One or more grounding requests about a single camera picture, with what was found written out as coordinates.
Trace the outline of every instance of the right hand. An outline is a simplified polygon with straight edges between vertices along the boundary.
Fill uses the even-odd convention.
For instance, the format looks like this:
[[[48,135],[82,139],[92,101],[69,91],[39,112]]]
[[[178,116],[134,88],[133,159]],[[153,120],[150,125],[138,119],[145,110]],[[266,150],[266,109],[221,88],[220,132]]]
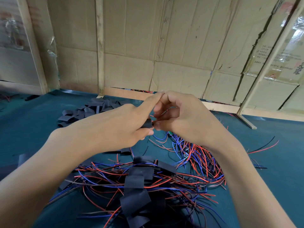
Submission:
[[[154,117],[156,130],[171,131],[188,142],[211,150],[220,149],[219,144],[224,143],[223,139],[234,138],[204,104],[191,94],[166,92],[154,107]]]

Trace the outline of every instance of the hand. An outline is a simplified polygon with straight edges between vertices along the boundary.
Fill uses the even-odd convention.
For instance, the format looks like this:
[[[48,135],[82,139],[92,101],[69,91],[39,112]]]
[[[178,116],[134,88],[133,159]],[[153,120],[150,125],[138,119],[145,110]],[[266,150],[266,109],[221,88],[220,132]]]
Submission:
[[[56,149],[61,146],[63,150],[87,152],[88,157],[131,147],[153,134],[153,128],[140,127],[163,94],[159,92],[148,97],[139,107],[125,104],[59,128],[50,135],[47,143],[52,142]]]
[[[188,142],[211,150],[219,149],[218,145],[224,138],[233,137],[204,104],[191,94],[166,92],[154,107],[154,117],[156,130],[172,131]]]

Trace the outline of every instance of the black wire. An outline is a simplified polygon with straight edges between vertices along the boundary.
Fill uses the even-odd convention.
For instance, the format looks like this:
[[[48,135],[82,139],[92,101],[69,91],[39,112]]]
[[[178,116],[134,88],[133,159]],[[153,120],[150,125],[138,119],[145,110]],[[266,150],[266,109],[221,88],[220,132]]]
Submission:
[[[142,156],[144,156],[144,155],[145,155],[145,153],[147,152],[148,148],[149,148],[149,145],[147,146],[147,149],[146,149],[146,151],[143,153],[143,155],[142,155]]]
[[[268,142],[266,145],[262,146],[261,148],[258,148],[258,149],[256,149],[256,150],[250,151],[250,152],[248,152],[248,153],[251,153],[251,152],[254,152],[254,151],[258,151],[259,149],[262,149],[262,148],[264,148],[265,146],[267,146],[270,142]]]

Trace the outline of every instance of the wooden post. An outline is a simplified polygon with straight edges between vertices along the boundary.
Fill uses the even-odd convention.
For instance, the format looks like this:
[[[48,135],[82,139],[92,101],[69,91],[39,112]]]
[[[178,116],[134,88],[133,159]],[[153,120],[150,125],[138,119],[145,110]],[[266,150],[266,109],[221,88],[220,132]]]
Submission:
[[[251,100],[252,96],[256,92],[259,83],[261,82],[261,80],[263,80],[265,74],[268,72],[270,65],[272,64],[273,60],[275,59],[276,55],[278,54],[279,50],[281,49],[286,37],[290,33],[290,30],[292,29],[294,23],[297,21],[303,8],[304,8],[304,0],[300,0],[297,8],[294,10],[293,14],[291,15],[290,20],[288,21],[287,25],[285,26],[282,34],[280,35],[274,48],[272,49],[271,53],[269,54],[268,59],[266,60],[264,66],[262,67],[257,78],[255,79],[253,86],[251,87],[251,89],[250,89],[249,93],[247,94],[245,100],[243,101],[239,111],[237,112],[238,115],[241,115],[243,113],[243,111],[245,110],[245,108],[247,107],[249,101]]]
[[[31,49],[32,57],[34,60],[35,68],[37,71],[39,84],[41,87],[41,93],[46,94],[49,92],[48,86],[47,86],[47,80],[45,79],[44,70],[40,58],[40,53],[38,49],[38,45],[36,42],[34,29],[32,25],[31,15],[29,13],[28,5],[26,0],[17,0],[17,4],[19,7],[19,11],[21,14],[21,19],[23,22],[24,30],[28,39],[29,47]]]
[[[104,95],[104,43],[103,43],[103,0],[95,0],[97,63],[98,63],[98,95]]]

